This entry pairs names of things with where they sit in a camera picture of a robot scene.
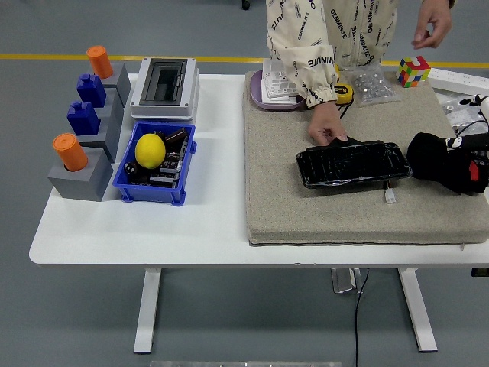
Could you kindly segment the person's right hand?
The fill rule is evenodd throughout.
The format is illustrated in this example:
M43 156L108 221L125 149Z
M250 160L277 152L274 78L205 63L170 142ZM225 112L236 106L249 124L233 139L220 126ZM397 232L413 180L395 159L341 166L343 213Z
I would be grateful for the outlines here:
M335 139L339 141L348 140L341 123L338 107L334 101L324 102L313 108L308 133L319 146L327 146Z

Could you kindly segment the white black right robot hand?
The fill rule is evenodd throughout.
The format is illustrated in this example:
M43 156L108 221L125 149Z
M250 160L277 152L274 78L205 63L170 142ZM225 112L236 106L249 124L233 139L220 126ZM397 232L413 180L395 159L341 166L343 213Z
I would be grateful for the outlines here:
M461 159L461 193L483 193L488 186L488 96L461 99L447 115L455 136L445 139L449 153Z

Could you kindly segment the person's left hand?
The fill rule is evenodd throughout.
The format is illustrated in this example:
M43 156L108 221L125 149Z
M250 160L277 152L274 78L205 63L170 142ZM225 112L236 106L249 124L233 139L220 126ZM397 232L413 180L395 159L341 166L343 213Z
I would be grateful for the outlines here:
M449 1L422 1L411 44L415 50L437 48L451 28L452 16Z

